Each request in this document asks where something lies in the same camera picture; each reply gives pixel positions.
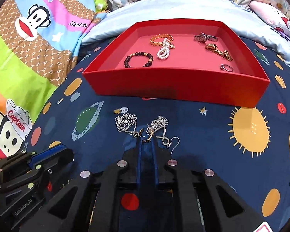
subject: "colorful striped blanket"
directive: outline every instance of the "colorful striped blanket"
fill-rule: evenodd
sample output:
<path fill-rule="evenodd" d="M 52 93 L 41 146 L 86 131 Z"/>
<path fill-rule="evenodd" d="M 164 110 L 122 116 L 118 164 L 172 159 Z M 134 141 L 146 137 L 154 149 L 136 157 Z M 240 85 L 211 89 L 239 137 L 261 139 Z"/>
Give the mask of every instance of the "colorful striped blanket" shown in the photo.
<path fill-rule="evenodd" d="M 107 0 L 6 0 L 0 9 L 0 158 L 23 149 L 47 99 L 76 65 Z"/>

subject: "light blue blanket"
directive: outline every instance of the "light blue blanket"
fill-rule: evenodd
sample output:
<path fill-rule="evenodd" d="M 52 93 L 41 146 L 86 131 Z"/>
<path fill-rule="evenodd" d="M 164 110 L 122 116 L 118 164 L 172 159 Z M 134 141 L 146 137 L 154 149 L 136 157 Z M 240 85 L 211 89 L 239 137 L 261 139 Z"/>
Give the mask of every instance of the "light blue blanket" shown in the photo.
<path fill-rule="evenodd" d="M 87 45 L 117 36 L 136 22 L 166 18 L 222 21 L 237 35 L 273 49 L 290 66 L 290 42 L 273 31 L 254 12 L 228 0 L 138 1 L 108 13 L 105 19 L 83 38 L 82 44 Z"/>

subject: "sun print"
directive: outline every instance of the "sun print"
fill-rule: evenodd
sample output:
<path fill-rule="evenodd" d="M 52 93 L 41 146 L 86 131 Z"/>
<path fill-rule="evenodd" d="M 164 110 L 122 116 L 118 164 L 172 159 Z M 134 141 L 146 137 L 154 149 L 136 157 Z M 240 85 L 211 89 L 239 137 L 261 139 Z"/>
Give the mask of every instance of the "sun print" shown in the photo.
<path fill-rule="evenodd" d="M 268 148 L 268 143 L 271 142 L 269 140 L 271 132 L 267 126 L 268 121 L 265 121 L 266 116 L 262 116 L 262 111 L 257 108 L 242 107 L 235 108 L 231 115 L 232 123 L 228 125 L 233 129 L 228 132 L 233 133 L 230 139 L 236 140 L 233 146 L 239 144 L 239 150 L 243 148 L 243 153 L 246 150 L 251 152 L 252 158 L 254 153 L 258 156 L 264 152 L 265 148 Z"/>

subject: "green stripe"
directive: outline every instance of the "green stripe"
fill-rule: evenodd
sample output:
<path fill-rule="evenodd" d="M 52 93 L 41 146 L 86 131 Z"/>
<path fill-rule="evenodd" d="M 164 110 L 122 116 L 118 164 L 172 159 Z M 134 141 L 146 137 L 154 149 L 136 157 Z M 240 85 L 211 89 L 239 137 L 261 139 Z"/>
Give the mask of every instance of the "green stripe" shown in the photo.
<path fill-rule="evenodd" d="M 17 106 L 29 111 L 36 121 L 56 86 L 25 65 L 0 37 L 0 93 Z"/>

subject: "pearl necklace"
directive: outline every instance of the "pearl necklace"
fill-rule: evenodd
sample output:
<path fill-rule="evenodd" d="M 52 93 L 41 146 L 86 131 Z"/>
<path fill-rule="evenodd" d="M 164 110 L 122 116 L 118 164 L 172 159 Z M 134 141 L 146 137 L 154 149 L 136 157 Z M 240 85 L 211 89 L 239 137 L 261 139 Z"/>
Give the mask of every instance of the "pearl necklace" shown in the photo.
<path fill-rule="evenodd" d="M 157 53 L 157 58 L 164 60 L 167 59 L 170 55 L 170 49 L 169 49 L 170 43 L 167 38 L 163 40 L 162 48 Z"/>

